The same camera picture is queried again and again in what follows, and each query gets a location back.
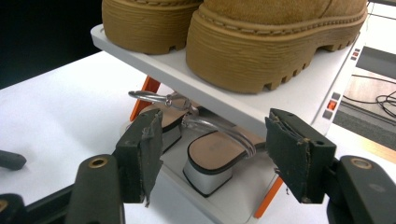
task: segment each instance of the rubber lug sole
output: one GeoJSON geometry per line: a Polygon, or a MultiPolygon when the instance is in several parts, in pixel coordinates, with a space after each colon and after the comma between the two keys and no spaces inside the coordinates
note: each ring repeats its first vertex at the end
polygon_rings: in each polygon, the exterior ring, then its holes
{"type": "Polygon", "coordinates": [[[121,48],[147,54],[184,49],[192,12],[202,1],[104,0],[107,38],[121,48]]]}
{"type": "Polygon", "coordinates": [[[233,21],[202,4],[191,19],[187,65],[228,91],[274,90],[309,66],[317,49],[334,51],[353,43],[366,16],[365,8],[348,17],[269,26],[233,21]]]}

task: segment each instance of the white platform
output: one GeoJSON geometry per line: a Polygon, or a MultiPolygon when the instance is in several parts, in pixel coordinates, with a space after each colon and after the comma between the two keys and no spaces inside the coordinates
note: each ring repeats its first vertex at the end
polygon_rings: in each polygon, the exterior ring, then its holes
{"type": "Polygon", "coordinates": [[[336,52],[318,50],[300,75],[275,91],[240,94],[219,89],[194,75],[185,62],[184,49],[149,56],[112,44],[106,38],[103,25],[92,28],[91,34],[97,48],[261,137],[266,136],[264,118],[268,117],[270,108],[292,111],[321,133],[326,133],[332,119],[324,119],[319,112],[324,111],[334,90],[342,95],[356,65],[356,61],[349,59],[355,48],[353,45],[336,52]],[[314,124],[318,119],[323,121],[314,124]]]}

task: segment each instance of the cable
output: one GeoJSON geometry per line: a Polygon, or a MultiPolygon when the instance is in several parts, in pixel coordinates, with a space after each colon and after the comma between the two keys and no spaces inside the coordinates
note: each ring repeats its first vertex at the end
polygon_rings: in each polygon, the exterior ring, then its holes
{"type": "MultiPolygon", "coordinates": [[[[383,78],[366,77],[366,76],[360,76],[360,75],[352,75],[352,76],[353,77],[363,77],[363,78],[375,79],[375,80],[384,81],[384,82],[388,82],[388,83],[396,85],[396,82],[389,81],[389,80],[386,80],[386,79],[383,79],[383,78]]],[[[378,95],[378,96],[375,97],[375,102],[360,101],[360,100],[352,99],[352,98],[347,97],[345,95],[344,95],[344,98],[346,98],[346,99],[348,99],[350,101],[353,101],[353,102],[361,103],[361,104],[379,105],[381,107],[381,109],[385,113],[387,113],[392,118],[396,118],[396,114],[389,110],[389,106],[395,106],[396,107],[396,97],[392,96],[394,94],[396,94],[396,91],[394,91],[393,93],[391,93],[389,95],[378,95]]]]}

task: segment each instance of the boot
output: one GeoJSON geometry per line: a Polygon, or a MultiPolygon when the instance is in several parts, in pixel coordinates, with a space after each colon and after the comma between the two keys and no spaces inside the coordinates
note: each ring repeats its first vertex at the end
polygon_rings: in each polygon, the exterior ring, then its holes
{"type": "Polygon", "coordinates": [[[366,0],[205,0],[194,12],[186,60],[229,91],[274,90],[306,68],[318,48],[343,49],[367,16],[366,0]]]}
{"type": "Polygon", "coordinates": [[[107,38],[124,49],[165,54],[186,46],[192,12],[202,0],[103,0],[107,38]]]}

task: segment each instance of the orange leg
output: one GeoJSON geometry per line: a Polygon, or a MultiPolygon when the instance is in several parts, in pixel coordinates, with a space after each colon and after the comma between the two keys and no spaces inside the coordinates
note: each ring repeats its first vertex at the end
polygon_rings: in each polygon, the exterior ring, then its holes
{"type": "Polygon", "coordinates": [[[276,178],[274,185],[270,188],[267,195],[265,195],[264,199],[262,200],[262,203],[260,204],[256,213],[254,214],[255,218],[262,217],[262,214],[264,214],[265,210],[270,205],[270,202],[274,199],[277,191],[280,189],[280,186],[282,186],[282,184],[283,184],[283,180],[278,176],[276,178]]]}
{"type": "MultiPolygon", "coordinates": [[[[160,88],[161,82],[153,79],[152,77],[147,76],[145,83],[143,84],[142,91],[152,91],[157,92],[158,88],[160,88]]],[[[139,115],[140,111],[146,106],[151,105],[150,102],[137,100],[136,105],[134,106],[134,110],[132,111],[130,121],[134,121],[134,119],[139,115]]]]}

